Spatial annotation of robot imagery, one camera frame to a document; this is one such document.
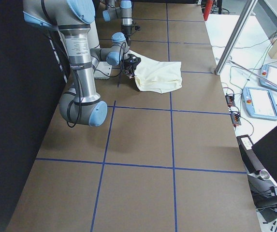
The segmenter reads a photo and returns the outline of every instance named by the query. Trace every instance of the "black wall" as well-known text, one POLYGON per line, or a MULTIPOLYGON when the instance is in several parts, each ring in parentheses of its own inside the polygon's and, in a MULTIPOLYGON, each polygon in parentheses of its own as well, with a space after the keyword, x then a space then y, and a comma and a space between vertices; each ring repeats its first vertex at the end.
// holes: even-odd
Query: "black wall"
POLYGON ((0 231, 65 85, 50 42, 24 22, 22 11, 22 0, 0 0, 0 231))

